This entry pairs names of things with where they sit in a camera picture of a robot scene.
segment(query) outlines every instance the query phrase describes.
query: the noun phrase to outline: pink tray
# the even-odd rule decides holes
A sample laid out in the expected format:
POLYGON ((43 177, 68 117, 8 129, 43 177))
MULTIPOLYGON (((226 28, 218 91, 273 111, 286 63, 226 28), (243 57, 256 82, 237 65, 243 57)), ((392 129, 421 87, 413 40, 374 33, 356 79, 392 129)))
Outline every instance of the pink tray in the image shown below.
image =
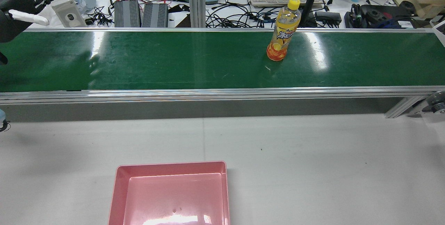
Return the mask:
POLYGON ((108 225, 230 225, 225 162, 120 166, 108 225))

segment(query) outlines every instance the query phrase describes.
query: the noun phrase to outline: bottle label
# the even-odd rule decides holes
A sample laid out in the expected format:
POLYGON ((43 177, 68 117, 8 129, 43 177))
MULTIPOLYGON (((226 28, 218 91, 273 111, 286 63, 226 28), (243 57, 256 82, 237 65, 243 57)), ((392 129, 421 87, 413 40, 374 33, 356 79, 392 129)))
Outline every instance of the bottle label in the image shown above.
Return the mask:
POLYGON ((276 24, 276 36, 277 36, 277 44, 274 45, 274 48, 276 50, 283 49, 286 47, 291 41, 292 35, 294 34, 295 30, 297 29, 297 24, 276 24))

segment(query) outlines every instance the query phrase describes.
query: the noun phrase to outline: robotic hand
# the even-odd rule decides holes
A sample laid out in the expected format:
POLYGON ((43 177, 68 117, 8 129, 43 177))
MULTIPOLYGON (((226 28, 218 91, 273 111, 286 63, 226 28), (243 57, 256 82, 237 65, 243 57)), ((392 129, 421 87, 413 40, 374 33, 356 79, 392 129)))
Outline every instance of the robotic hand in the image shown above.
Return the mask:
MULTIPOLYGON (((0 0, 0 42, 8 42, 32 23, 47 26, 48 19, 38 16, 53 0, 0 0)), ((6 57, 0 54, 0 63, 6 57)))

